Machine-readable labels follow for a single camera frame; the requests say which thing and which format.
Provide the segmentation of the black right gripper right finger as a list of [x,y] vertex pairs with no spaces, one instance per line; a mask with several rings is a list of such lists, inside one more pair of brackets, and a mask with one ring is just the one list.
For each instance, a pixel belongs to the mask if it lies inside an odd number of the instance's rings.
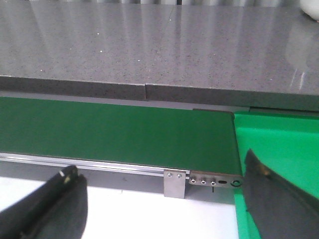
[[263,164],[249,149],[243,194],[263,239],[317,239],[319,200]]

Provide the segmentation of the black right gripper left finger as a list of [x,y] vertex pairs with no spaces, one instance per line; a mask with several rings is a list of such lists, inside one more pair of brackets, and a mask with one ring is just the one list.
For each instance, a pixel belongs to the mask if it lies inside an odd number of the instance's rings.
[[0,237],[80,239],[87,216],[87,180],[70,165],[0,213]]

